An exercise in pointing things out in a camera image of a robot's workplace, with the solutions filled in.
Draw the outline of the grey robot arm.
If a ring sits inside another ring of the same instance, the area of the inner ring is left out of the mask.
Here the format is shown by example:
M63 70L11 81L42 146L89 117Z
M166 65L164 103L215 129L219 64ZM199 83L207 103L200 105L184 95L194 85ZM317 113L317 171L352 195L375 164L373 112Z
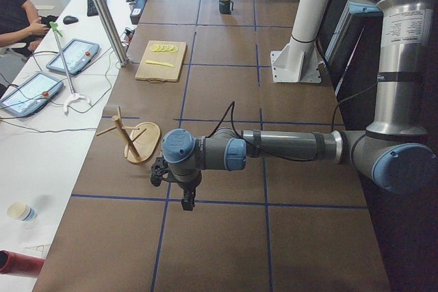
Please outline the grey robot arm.
M271 156L349 163L396 194L428 185L437 173L437 156L424 144L426 130L418 116L436 4L437 0L350 0L353 14L383 15L374 120L365 130L295 133L217 126L208 136L194 137L174 129L163 137L151 183L178 184L182 207L191 211L203 170L242 170L249 157Z

